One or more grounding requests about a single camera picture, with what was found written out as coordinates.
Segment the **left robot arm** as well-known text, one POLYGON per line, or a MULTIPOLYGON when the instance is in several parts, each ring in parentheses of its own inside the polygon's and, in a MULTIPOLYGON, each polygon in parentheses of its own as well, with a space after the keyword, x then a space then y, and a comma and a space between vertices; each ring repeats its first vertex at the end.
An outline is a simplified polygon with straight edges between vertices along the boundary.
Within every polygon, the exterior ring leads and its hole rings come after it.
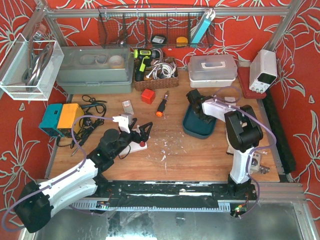
POLYGON ((97 147, 79 164, 50 180, 27 183, 13 209, 28 232, 39 231, 55 214, 75 201, 105 192, 106 179, 102 173, 131 143, 146 143, 152 126, 153 123, 148 122, 137 128, 130 124, 127 129, 108 129, 97 147))

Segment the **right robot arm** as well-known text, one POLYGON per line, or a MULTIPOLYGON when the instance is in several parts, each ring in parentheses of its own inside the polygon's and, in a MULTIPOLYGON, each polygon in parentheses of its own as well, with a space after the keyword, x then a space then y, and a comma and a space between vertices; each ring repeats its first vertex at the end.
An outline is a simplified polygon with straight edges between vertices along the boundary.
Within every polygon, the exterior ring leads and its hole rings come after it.
POLYGON ((238 107, 214 96, 203 96, 197 89, 186 94, 193 112, 209 123, 213 119, 225 123, 227 139, 234 150, 228 182, 242 185, 250 181, 250 165, 254 148, 259 146, 263 131, 250 105, 238 107))

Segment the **large red spring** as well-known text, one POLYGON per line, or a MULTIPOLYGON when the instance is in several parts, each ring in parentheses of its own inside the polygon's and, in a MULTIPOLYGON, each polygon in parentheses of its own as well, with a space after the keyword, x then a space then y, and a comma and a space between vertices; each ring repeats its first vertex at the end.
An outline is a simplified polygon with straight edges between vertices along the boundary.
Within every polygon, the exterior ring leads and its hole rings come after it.
POLYGON ((144 142, 144 141, 141 141, 140 143, 139 143, 139 145, 140 145, 140 147, 145 147, 147 144, 146 144, 146 142, 144 142))

